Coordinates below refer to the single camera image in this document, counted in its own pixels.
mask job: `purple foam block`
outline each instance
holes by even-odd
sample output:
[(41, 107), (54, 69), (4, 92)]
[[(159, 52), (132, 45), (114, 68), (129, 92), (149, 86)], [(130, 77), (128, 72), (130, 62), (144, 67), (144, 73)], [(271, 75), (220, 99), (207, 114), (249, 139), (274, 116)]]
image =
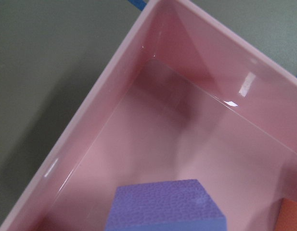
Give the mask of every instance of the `purple foam block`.
[(226, 231), (226, 218), (197, 180), (118, 187), (105, 231)]

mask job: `pink plastic bin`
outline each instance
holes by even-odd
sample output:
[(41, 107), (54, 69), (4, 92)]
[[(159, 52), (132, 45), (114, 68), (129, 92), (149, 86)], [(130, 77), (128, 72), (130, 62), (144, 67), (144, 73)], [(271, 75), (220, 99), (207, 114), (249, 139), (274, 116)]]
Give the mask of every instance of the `pink plastic bin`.
[(102, 231), (120, 185), (198, 179), (230, 231), (297, 201), (297, 79), (188, 0), (150, 0), (0, 231)]

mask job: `foam block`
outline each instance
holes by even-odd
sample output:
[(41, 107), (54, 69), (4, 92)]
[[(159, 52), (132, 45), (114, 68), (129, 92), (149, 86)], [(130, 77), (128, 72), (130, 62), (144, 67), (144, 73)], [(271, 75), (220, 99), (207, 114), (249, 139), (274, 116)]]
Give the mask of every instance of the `foam block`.
[(197, 180), (118, 187), (105, 231), (226, 231), (226, 218)]
[(297, 202), (282, 200), (275, 231), (297, 231)]

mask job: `container floor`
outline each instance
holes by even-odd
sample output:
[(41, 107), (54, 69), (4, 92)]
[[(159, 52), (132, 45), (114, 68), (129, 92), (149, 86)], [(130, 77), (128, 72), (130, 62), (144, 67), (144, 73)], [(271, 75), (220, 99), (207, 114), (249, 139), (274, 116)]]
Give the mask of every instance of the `container floor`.
[(297, 154), (234, 106), (149, 61), (38, 231), (102, 231), (117, 186), (182, 179), (203, 184), (228, 230), (272, 231), (280, 199), (297, 199)]

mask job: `gray table surface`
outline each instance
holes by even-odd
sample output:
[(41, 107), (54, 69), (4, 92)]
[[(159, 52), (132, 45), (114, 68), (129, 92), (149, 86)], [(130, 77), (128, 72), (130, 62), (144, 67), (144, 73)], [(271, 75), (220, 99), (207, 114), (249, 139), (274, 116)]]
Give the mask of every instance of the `gray table surface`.
[[(297, 74), (297, 0), (194, 0)], [(137, 19), (127, 0), (0, 0), (0, 224)]]

